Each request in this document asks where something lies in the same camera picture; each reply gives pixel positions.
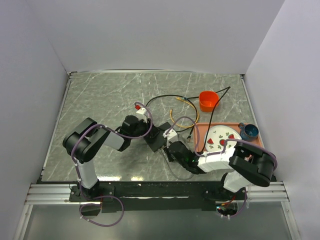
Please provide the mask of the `black network switch box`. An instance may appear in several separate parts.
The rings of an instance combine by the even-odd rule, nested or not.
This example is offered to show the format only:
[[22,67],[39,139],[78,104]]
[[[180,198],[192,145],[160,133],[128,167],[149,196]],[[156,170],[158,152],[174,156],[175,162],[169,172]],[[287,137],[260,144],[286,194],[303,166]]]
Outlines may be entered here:
[[170,127],[171,124],[169,122],[165,122],[160,126],[153,124],[151,131],[143,138],[154,153],[166,146],[167,140],[163,137],[163,134]]

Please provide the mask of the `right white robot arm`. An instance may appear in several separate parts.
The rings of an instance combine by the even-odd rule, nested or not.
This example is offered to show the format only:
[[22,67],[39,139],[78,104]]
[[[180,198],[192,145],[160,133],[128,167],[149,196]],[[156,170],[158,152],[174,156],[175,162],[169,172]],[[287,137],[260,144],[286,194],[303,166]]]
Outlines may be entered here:
[[226,200],[249,185],[268,187],[273,172],[278,167],[273,153],[240,139],[226,139],[219,152],[192,151],[181,140],[169,140],[166,148],[170,160],[178,162],[194,175],[226,171],[221,179],[222,184],[218,187],[219,195]]

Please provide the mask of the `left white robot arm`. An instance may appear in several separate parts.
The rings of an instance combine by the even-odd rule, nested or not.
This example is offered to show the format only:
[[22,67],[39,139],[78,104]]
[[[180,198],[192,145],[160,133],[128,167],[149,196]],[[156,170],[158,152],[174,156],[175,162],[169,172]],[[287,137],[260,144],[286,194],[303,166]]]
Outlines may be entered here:
[[103,145],[118,152],[127,149],[133,139],[143,138],[151,145],[161,133],[151,118],[125,117],[115,130],[98,124],[88,117],[82,121],[62,142],[74,163],[78,187],[87,201],[94,201],[99,195],[100,181],[95,172],[93,158]]

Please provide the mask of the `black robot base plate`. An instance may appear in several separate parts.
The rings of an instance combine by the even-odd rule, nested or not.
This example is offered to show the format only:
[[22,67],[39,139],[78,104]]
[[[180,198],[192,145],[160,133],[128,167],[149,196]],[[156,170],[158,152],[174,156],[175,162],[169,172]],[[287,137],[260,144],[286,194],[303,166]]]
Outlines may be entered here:
[[217,202],[242,201],[245,189],[231,192],[220,181],[101,181],[93,197],[72,186],[71,203],[102,204],[103,213],[117,211],[215,211]]

